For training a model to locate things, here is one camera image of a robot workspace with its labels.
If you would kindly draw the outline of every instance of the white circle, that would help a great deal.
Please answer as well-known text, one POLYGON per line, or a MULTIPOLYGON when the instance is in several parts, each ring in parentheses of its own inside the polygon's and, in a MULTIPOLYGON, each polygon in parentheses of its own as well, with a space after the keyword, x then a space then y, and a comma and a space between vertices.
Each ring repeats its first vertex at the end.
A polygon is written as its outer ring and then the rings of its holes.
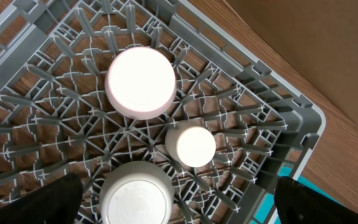
POLYGON ((119 54, 110 66, 107 84, 112 97, 120 104, 116 109, 124 115, 127 111, 131 115, 163 108, 161 114, 172 103, 176 91, 171 63, 148 47, 133 47, 119 54))
POLYGON ((184 130, 177 141, 179 160, 190 167, 206 165, 214 157, 214 136, 205 128, 195 126, 184 130))
POLYGON ((120 186, 108 202, 108 220, 111 224, 161 224, 167 202, 164 194, 153 183, 133 180, 120 186))

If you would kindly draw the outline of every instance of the pink bowl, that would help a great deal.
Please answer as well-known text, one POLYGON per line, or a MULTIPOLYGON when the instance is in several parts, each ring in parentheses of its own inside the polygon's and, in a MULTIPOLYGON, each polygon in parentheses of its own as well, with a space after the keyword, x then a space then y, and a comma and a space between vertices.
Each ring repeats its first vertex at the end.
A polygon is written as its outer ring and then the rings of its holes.
POLYGON ((122 115, 152 119, 166 111, 175 98, 175 72, 157 50, 133 47, 112 61, 105 89, 110 103, 122 115))

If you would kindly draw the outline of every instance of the gray dishwasher rack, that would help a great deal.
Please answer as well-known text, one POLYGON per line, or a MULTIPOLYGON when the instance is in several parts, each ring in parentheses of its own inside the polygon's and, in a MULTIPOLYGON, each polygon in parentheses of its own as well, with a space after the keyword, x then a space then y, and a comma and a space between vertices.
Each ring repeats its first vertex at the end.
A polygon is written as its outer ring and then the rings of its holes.
POLYGON ((24 184, 29 179, 37 188, 82 167, 76 222, 101 223, 103 174, 143 160, 172 180, 179 214, 172 223, 276 220, 274 206, 265 220, 255 216, 266 195, 274 194, 283 166, 292 168, 294 179, 300 176, 324 131, 324 114, 200 10, 187 0, 13 0, 0 15, 0 34, 18 16, 25 25, 9 44, 0 43, 0 189, 10 190, 0 206, 35 190, 24 184), (107 24, 98 27, 101 19, 107 24), (78 49, 84 40, 89 47, 78 49), (150 121, 122 117, 105 103, 103 90, 112 58, 141 45, 163 52, 177 74, 172 109, 150 121), (110 61, 99 62, 103 55, 110 61), (204 64, 197 67, 192 58, 204 64), (28 73, 36 82, 17 91, 28 73), (93 80, 90 91, 78 89, 81 79, 93 80), (165 152, 166 130, 180 120, 203 124, 222 144, 207 166, 190 169, 165 152), (30 136, 26 144, 20 143, 24 136, 30 136), (57 161, 49 159, 52 151, 57 161), (70 157, 74 152, 80 157, 70 157), (33 158, 32 167, 21 167, 23 158, 33 158))

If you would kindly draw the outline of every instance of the wooden floor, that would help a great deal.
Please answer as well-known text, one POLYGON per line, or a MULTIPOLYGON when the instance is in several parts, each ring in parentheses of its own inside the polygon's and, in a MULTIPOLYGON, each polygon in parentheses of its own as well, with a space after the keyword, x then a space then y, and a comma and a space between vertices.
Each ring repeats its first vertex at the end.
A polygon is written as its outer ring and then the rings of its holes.
POLYGON ((190 0, 324 111, 326 130, 303 176, 346 207, 358 212, 358 127, 260 39, 244 21, 236 17, 223 1, 190 0))

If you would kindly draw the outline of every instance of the cup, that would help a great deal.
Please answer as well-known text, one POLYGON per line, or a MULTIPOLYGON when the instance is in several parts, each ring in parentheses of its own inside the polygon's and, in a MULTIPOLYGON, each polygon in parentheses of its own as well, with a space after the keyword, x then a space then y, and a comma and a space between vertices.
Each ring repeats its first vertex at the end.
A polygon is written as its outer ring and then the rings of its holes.
POLYGON ((128 162, 108 175, 99 201, 104 224, 166 224, 172 211, 173 186, 158 166, 128 162))
POLYGON ((201 167, 215 155, 216 143, 211 132, 189 121, 180 121, 168 130, 165 148, 176 161, 190 167, 201 167))
POLYGON ((112 106, 133 119, 161 115, 176 95, 171 63, 149 47, 133 47, 120 53, 112 61, 104 85, 112 106))

